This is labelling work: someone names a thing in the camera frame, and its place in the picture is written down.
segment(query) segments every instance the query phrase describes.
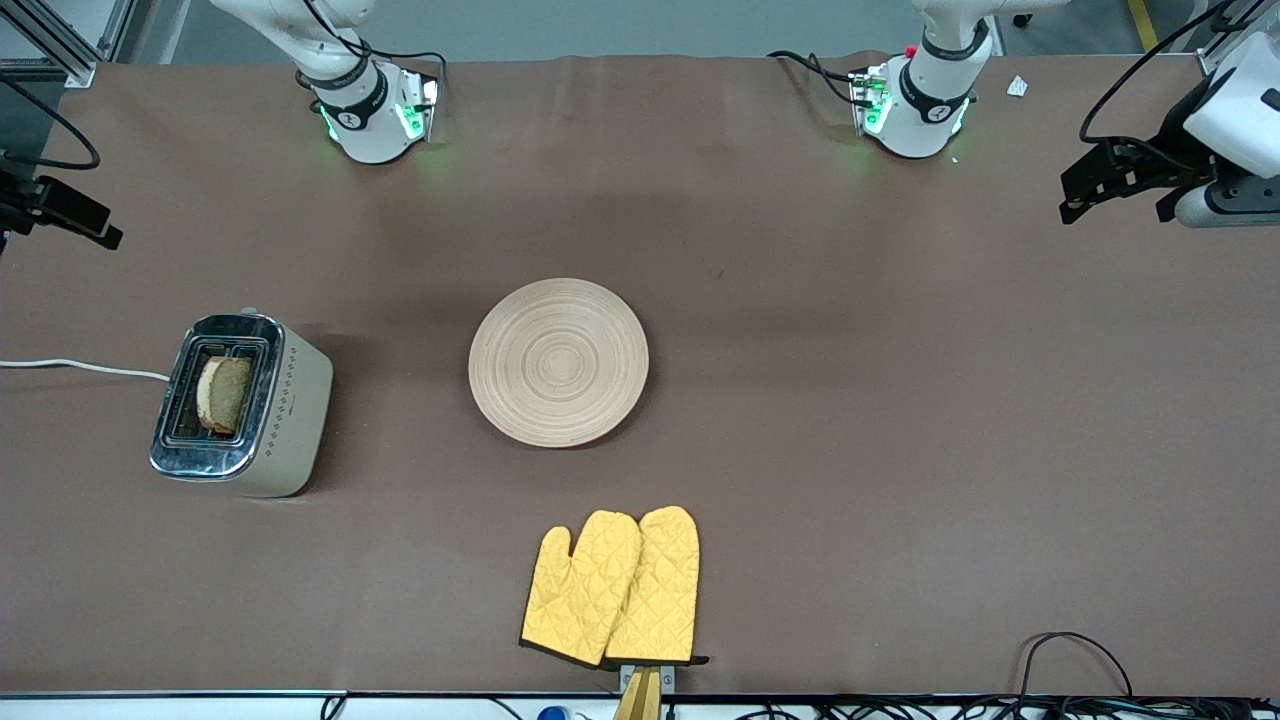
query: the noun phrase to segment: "oven mitt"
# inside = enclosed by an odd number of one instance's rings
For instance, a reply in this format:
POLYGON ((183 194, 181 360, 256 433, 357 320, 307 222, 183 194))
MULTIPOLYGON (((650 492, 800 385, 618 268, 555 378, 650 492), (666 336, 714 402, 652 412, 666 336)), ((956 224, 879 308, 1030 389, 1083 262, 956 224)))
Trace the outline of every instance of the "oven mitt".
POLYGON ((636 574, 640 528, 630 515, 596 510, 572 553, 571 542, 568 528, 543 537, 520 644, 595 667, 636 574))
POLYGON ((684 507, 640 520, 640 566, 604 655, 614 664, 691 665, 701 552, 698 525, 684 507))

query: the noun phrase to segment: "toaster slot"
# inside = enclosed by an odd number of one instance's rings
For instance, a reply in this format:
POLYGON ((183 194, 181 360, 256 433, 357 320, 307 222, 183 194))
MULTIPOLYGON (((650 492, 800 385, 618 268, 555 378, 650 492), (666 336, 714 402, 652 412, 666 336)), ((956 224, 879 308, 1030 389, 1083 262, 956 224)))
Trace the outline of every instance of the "toaster slot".
POLYGON ((168 438, 192 443, 239 443, 247 425, 246 415, 252 405, 250 400, 261 374, 260 365, 265 347, 266 343, 256 338, 200 338, 192 343, 182 366, 180 379, 174 387, 169 423, 165 428, 168 438), (200 424, 196 392, 200 387, 200 374, 210 357, 247 357, 252 364, 236 434, 215 433, 200 424))

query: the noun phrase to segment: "white cable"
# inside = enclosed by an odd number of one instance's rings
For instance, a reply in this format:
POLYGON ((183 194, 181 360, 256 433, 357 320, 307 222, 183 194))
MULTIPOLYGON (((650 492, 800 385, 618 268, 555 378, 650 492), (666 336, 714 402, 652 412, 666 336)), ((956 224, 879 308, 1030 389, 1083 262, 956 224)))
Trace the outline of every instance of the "white cable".
POLYGON ((65 357, 58 357, 55 360, 0 360, 0 368, 58 368, 60 365, 79 368, 81 370, 93 370, 95 373, 110 373, 113 375, 133 375, 137 378, 152 378, 165 383, 169 382, 169 375, 161 375, 160 373, 148 373, 146 370, 124 370, 120 368, 104 368, 102 365, 81 363, 79 360, 67 360, 65 357))

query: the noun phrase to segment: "wooden plate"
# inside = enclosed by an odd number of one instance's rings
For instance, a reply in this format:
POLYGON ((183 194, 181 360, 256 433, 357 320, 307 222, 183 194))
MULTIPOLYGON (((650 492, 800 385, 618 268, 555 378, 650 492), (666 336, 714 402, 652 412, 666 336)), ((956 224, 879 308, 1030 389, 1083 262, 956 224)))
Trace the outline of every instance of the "wooden plate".
POLYGON ((649 345, 617 295, 572 278, 539 281, 480 323, 470 375, 476 405, 499 430, 571 447, 631 413, 649 375, 649 345))

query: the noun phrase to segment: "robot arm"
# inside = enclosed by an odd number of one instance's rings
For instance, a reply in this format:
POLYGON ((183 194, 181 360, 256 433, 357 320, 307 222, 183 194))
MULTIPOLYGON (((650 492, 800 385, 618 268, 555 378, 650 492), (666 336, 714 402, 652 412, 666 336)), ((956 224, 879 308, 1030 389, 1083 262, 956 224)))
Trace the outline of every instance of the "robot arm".
POLYGON ((1062 222, 1153 188, 1161 222, 1280 224, 1280 9, 1169 111, 1153 137, 1108 137, 1062 173, 1062 222))
POLYGON ((374 0, 210 1, 293 59, 320 99, 329 136, 353 160, 387 163, 428 138, 438 81, 374 58, 352 29, 374 0))
POLYGON ((993 40, 983 18, 1027 13, 1069 0, 911 0, 924 15, 915 55, 899 55, 854 78, 859 132, 905 158, 928 158, 946 146, 969 108, 973 82, 991 58, 993 40))
MULTIPOLYGON (((275 44, 312 79, 333 79, 351 72, 358 58, 335 38, 307 9, 306 0, 210 0, 215 8, 239 18, 275 44)), ((334 32, 360 46, 352 29, 374 12, 374 0, 312 0, 334 32)))

